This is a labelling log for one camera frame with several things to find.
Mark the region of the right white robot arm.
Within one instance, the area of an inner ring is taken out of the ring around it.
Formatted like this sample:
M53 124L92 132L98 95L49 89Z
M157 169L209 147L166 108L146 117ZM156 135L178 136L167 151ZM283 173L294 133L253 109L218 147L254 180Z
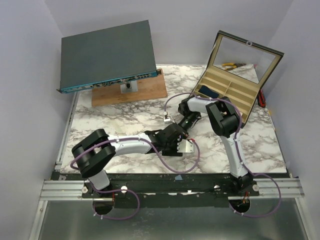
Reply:
M209 117L213 132L223 142L230 169L230 191L241 196L253 181L252 174L245 166L245 157L240 142L242 115L227 97L203 98L190 96L178 105L178 112L186 118L191 114L203 113Z

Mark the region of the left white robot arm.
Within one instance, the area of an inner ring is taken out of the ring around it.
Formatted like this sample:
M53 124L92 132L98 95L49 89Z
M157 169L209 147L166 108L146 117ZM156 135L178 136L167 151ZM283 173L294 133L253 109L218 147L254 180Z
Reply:
M181 156L177 150L178 142L187 136L188 132L177 123L171 123L164 129L128 136L108 135L101 128L80 141L71 152L82 178L89 179L94 186L93 191L104 198L111 191L104 167L113 157L156 152L164 156Z

